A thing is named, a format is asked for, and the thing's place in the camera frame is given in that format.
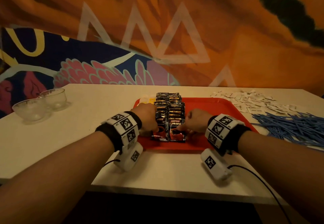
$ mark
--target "clear glass cup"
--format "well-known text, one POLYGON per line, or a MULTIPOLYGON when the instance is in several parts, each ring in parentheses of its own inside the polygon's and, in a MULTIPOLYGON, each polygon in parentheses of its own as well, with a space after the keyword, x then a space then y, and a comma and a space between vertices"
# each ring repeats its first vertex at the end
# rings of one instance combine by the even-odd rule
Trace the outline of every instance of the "clear glass cup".
POLYGON ((23 100, 14 104, 12 109, 25 121, 37 121, 42 119, 47 112, 44 98, 23 100))
POLYGON ((67 105, 65 89, 50 89, 40 94, 45 99, 47 107, 53 111, 62 110, 67 105))

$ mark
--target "forearm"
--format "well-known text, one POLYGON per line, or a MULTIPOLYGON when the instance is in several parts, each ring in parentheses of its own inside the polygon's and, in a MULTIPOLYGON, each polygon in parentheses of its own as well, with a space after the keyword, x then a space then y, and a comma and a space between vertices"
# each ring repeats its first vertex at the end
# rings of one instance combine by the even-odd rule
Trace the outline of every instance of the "forearm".
POLYGON ((305 218, 324 222, 324 153, 251 131, 238 151, 305 218))
POLYGON ((59 223, 114 152, 95 132, 38 161, 0 187, 0 223, 59 223))

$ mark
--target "hand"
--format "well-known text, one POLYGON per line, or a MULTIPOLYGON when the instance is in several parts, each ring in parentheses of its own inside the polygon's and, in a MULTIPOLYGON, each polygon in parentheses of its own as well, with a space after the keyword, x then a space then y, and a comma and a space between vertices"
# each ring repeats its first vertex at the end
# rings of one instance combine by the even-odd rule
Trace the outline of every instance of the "hand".
POLYGON ((201 109, 193 109, 186 116, 184 124, 177 127, 180 131, 187 131, 187 138, 190 139, 196 133, 205 133, 208 127, 208 120, 213 115, 201 109))
POLYGON ((142 121, 142 130, 153 132, 159 131, 157 122, 155 121, 155 105, 151 103, 140 103, 137 107, 133 108, 131 112, 134 112, 142 121))

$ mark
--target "dark floor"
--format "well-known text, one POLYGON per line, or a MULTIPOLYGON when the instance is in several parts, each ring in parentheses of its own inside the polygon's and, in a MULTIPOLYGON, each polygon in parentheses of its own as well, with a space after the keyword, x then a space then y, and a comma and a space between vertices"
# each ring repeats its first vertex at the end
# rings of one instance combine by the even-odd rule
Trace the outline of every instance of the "dark floor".
POLYGON ((86 192, 63 223, 152 223, 174 220, 262 224, 253 204, 97 192, 86 192))

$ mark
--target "white tracking module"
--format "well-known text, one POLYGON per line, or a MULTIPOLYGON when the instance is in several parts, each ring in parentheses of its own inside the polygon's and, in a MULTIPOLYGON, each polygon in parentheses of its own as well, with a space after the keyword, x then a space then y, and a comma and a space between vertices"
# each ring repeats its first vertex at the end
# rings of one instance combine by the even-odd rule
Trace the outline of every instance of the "white tracking module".
POLYGON ((114 164, 124 171, 130 171, 138 161, 142 152, 142 145, 136 141, 128 150, 125 152, 123 150, 122 155, 117 154, 115 159, 119 159, 120 162, 114 161, 114 164))
POLYGON ((205 149, 200 158, 215 180, 224 181, 232 175, 226 161, 215 150, 205 149))

